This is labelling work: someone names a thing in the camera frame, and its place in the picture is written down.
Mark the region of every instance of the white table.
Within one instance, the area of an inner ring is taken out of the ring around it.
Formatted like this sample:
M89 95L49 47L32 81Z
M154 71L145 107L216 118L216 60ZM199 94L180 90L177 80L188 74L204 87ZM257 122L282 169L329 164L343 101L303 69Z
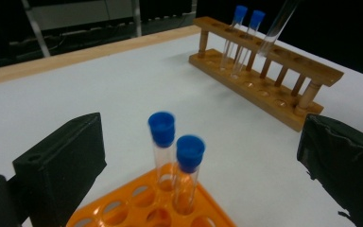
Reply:
M208 48L223 43L211 34ZM354 226L296 160L301 134L190 65L198 46L195 34L0 83L0 174L68 120L100 112L108 165L86 205L154 167L147 119L165 110L177 137L205 141L199 181L237 226ZM322 114L363 131L363 75L320 61L345 72L320 89Z

